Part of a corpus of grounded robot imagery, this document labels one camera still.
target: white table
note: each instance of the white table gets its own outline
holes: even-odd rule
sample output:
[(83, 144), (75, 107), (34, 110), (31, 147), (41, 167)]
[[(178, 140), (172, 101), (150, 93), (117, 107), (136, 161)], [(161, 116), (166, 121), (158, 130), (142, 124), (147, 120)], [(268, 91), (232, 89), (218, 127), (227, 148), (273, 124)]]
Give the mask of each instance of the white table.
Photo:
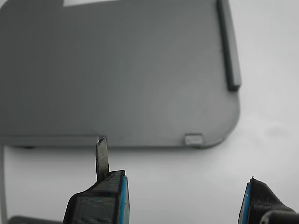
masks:
[[(110, 168), (128, 175), (131, 224), (236, 223), (252, 176), (299, 211), (298, 7), (231, 0), (243, 85), (228, 140), (209, 150), (109, 151)], [(95, 182), (94, 159), (93, 148), (6, 148), (8, 218), (62, 220), (69, 198)]]

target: metal blade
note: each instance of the metal blade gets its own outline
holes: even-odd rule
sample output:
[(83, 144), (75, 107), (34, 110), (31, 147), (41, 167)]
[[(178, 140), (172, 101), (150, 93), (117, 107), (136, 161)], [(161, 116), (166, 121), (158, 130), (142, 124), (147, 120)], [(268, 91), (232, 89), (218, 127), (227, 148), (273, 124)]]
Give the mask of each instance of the metal blade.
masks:
[(97, 142), (95, 150), (95, 162), (97, 170), (97, 181), (104, 180), (109, 174), (108, 150), (106, 138)]

